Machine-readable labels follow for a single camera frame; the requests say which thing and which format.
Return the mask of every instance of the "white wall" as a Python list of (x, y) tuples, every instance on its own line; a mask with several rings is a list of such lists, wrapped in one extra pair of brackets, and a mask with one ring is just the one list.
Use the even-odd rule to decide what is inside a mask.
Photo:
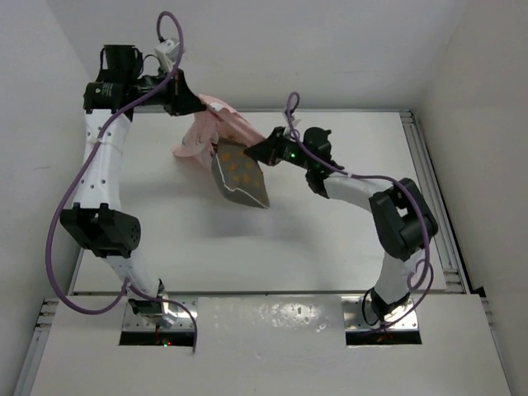
[(419, 111), (515, 394), (528, 394), (528, 2), (473, 0)]
[[(0, 6), (0, 395), (12, 394), (42, 298), (52, 210), (83, 155), (87, 74), (44, 0)], [(75, 247), (54, 261), (66, 284)]]
[[(157, 44), (160, 11), (183, 26), (192, 90), (238, 107), (417, 103), (468, 0), (47, 0), (91, 77), (104, 44)], [(168, 22), (164, 35), (175, 35)], [(152, 59), (149, 67), (155, 66)]]

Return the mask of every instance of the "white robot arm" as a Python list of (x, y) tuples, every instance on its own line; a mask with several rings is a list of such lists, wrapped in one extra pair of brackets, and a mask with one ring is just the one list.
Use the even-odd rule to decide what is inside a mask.
[(438, 232), (438, 224), (411, 179), (395, 182), (407, 191), (413, 203), (396, 186), (387, 189), (386, 183), (382, 185), (335, 172), (342, 167), (332, 160), (330, 133), (318, 127), (308, 128), (301, 147), (299, 141), (290, 138), (289, 127), (276, 127), (265, 141), (247, 148), (245, 154), (269, 166), (288, 162), (302, 167), (307, 171), (306, 181), (313, 192), (328, 199), (344, 200), (372, 214), (385, 254), (379, 279), (371, 290), (371, 308), (378, 319), (383, 320), (407, 301), (410, 295), (408, 279), (416, 265), (412, 261), (415, 253), (425, 247), (422, 226), (413, 204), (422, 214), (428, 240)]
[[(171, 49), (166, 43), (174, 41), (160, 44), (161, 51)], [(106, 56), (106, 69), (102, 67), (103, 55)], [(115, 118), (104, 135), (100, 133), (113, 113), (138, 97), (144, 97), (167, 77), (163, 70), (159, 70), (158, 76), (140, 77), (142, 68), (143, 55), (132, 45), (106, 45), (101, 52), (99, 76), (87, 85), (84, 94), (85, 162), (92, 155), (94, 145), (100, 146), (80, 180), (73, 208), (62, 210), (60, 223), (82, 248), (91, 250), (108, 263), (123, 282), (128, 280), (129, 296), (133, 296), (129, 302), (137, 314), (160, 326), (170, 327), (177, 316), (170, 304), (152, 300), (167, 299), (167, 296), (163, 283), (148, 271), (148, 262), (141, 255), (139, 220), (121, 212), (120, 168), (134, 108)], [(205, 105), (189, 90), (181, 70), (164, 89), (158, 89), (141, 105), (161, 105), (171, 116), (205, 110)]]

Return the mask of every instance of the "white work surface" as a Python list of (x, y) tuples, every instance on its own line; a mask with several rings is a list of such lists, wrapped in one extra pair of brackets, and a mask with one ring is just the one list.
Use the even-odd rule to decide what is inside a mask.
[[(265, 136), (283, 125), (280, 112), (245, 113)], [(417, 180), (399, 113), (298, 112), (299, 131), (332, 130), (332, 154), (347, 170)], [(314, 292), (367, 290), (384, 251), (372, 215), (315, 195), (304, 170), (262, 166), (269, 210), (231, 203), (210, 171), (174, 158), (194, 117), (138, 114), (121, 169), (122, 210), (142, 227), (139, 249), (149, 270), (175, 292)], [(446, 287), (436, 245), (432, 288)], [(85, 252), (75, 292), (109, 292), (121, 284), (112, 269)]]
[[(74, 298), (88, 308), (111, 300)], [(509, 394), (477, 295), (428, 296), (417, 310), (422, 345), (356, 347), (345, 345), (336, 295), (200, 298), (195, 355), (118, 346), (124, 309), (92, 317), (61, 304), (31, 395)]]

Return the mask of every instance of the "pink cloth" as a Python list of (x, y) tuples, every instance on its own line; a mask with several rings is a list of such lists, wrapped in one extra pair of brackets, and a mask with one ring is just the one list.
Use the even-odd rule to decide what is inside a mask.
[(265, 139), (224, 101), (207, 95), (198, 97), (208, 110), (195, 113), (195, 122), (183, 137), (181, 145), (172, 149), (175, 156), (194, 157), (204, 167), (211, 169), (215, 144), (219, 138), (232, 139), (248, 147)]

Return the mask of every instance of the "gray pad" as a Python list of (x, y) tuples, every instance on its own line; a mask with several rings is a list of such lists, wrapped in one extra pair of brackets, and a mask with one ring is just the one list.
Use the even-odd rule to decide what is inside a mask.
[(222, 195), (240, 205), (269, 208), (270, 201), (264, 175), (244, 153), (246, 146), (228, 139), (220, 139), (211, 163), (214, 181)]

